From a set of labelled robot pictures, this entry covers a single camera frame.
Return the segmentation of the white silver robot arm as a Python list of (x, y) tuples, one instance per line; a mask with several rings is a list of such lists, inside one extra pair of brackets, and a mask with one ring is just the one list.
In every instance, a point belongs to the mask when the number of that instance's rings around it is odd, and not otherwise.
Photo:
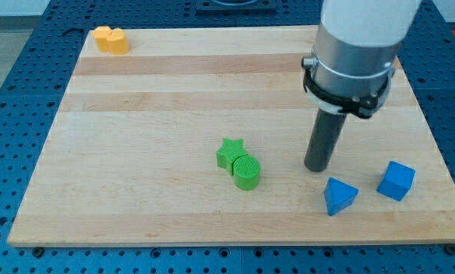
[(373, 116), (391, 88), (393, 62), (420, 0), (325, 0), (304, 90), (329, 114)]

